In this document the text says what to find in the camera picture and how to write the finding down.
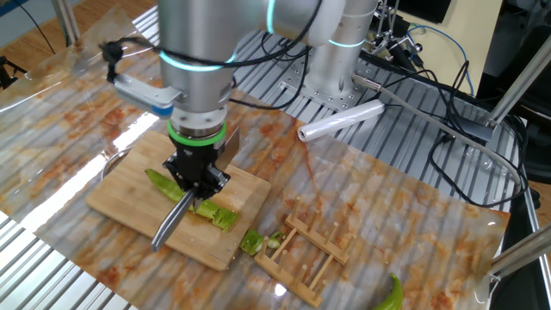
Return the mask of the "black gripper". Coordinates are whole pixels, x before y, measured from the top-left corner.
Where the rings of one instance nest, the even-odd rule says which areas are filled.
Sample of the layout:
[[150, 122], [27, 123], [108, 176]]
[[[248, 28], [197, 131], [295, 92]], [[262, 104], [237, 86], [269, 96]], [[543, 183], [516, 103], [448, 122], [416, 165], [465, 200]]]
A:
[[213, 145], [176, 145], [176, 151], [163, 162], [163, 167], [185, 190], [179, 205], [201, 205], [227, 185], [231, 176], [214, 165], [218, 156]]

